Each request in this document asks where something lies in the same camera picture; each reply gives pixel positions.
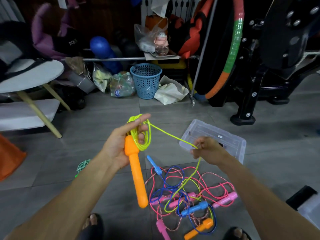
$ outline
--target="wall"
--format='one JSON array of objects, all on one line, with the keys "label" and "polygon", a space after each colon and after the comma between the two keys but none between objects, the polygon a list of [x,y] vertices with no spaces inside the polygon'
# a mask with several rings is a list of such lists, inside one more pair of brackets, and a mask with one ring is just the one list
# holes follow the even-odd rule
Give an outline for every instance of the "wall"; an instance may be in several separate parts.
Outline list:
[{"label": "wall", "polygon": [[[56,35],[60,19],[65,9],[61,9],[57,0],[14,0],[26,22],[31,24],[39,6],[51,3],[51,10],[45,15],[43,31]],[[130,0],[86,0],[78,9],[71,10],[72,25],[81,31],[87,42],[94,36],[103,36],[114,44],[112,32],[122,29],[134,40],[134,24],[141,24],[140,5],[132,7]]]}]

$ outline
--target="yellow-green jump rope cord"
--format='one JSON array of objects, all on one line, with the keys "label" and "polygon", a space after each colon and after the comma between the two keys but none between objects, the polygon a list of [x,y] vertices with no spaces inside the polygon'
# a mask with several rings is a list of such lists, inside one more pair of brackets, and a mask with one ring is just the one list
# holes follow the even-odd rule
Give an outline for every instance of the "yellow-green jump rope cord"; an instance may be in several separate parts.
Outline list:
[{"label": "yellow-green jump rope cord", "polygon": [[[134,121],[134,120],[138,119],[140,116],[142,116],[142,114],[139,114],[139,115],[137,115],[137,116],[132,116],[132,117],[130,117],[130,119],[129,119],[128,122]],[[143,121],[142,123],[143,123],[144,125],[148,125],[148,130],[142,132],[142,133],[144,134],[144,144],[140,144],[140,143],[138,142],[138,140],[139,140],[139,139],[138,139],[138,134],[139,134],[139,132],[138,132],[138,129],[137,129],[137,128],[134,128],[133,130],[130,131],[130,133],[131,133],[131,135],[132,135],[132,138],[133,138],[133,140],[134,140],[134,143],[136,144],[136,146],[138,147],[138,149],[139,149],[140,151],[144,151],[145,149],[147,149],[148,146],[149,146],[150,143],[151,143],[151,126],[154,127],[154,128],[156,128],[156,129],[158,129],[158,130],[160,130],[160,131],[162,131],[163,133],[167,134],[168,136],[171,136],[171,137],[173,137],[173,138],[175,138],[175,139],[177,139],[177,140],[179,140],[179,141],[183,141],[183,142],[185,142],[185,143],[193,146],[194,148],[198,149],[195,145],[191,144],[190,142],[187,142],[187,141],[185,141],[185,140],[182,140],[182,139],[180,139],[180,138],[178,138],[178,137],[176,137],[176,136],[174,136],[174,135],[171,135],[171,134],[169,134],[168,132],[166,132],[166,131],[164,131],[164,130],[158,128],[158,127],[156,127],[155,125],[151,124],[149,120]],[[171,201],[172,198],[176,195],[176,193],[178,193],[179,190],[182,189],[182,188],[186,185],[186,183],[192,178],[192,176],[196,174],[196,172],[198,171],[198,167],[199,167],[199,164],[200,164],[200,160],[201,160],[201,158],[199,158],[198,164],[197,164],[197,166],[195,167],[195,171],[194,171],[187,179],[185,179],[185,180],[182,182],[182,185],[177,189],[176,192],[174,192],[174,194],[172,194],[171,199],[170,199],[170,200],[166,203],[166,205],[164,206],[164,210],[165,210],[166,213],[174,212],[174,211],[178,208],[178,206],[177,206],[177,207],[174,208],[173,210],[166,210],[167,205],[170,203],[170,201]]]}]

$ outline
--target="forearm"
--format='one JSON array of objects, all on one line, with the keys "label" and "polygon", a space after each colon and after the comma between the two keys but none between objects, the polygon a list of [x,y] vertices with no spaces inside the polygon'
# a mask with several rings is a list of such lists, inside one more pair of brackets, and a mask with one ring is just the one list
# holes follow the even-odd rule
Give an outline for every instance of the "forearm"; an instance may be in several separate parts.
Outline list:
[{"label": "forearm", "polygon": [[99,153],[70,186],[14,229],[8,239],[75,239],[116,171]]},{"label": "forearm", "polygon": [[320,239],[320,231],[280,200],[237,160],[221,169],[233,183],[262,240]]}]

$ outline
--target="foot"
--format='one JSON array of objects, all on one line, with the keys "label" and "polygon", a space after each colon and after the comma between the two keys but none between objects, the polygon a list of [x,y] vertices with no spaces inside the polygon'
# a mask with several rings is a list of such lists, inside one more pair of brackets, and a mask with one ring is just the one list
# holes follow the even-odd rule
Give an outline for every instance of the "foot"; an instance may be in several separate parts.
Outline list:
[{"label": "foot", "polygon": [[82,230],[84,230],[88,226],[97,225],[97,224],[98,224],[97,216],[95,214],[91,214],[88,218],[86,218],[82,226]]},{"label": "foot", "polygon": [[236,229],[234,229],[233,234],[234,234],[236,237],[240,238],[241,240],[248,240],[247,235],[246,235],[244,232],[242,232],[242,229],[239,228],[239,227],[236,228]]}]

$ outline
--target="blue plastic basket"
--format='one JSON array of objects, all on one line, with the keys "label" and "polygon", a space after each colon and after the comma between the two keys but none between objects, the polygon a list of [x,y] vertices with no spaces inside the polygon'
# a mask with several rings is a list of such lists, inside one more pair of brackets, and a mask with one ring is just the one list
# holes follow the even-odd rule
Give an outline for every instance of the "blue plastic basket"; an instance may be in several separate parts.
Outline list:
[{"label": "blue plastic basket", "polygon": [[161,67],[142,63],[130,68],[137,94],[142,99],[153,99],[159,87]]}]

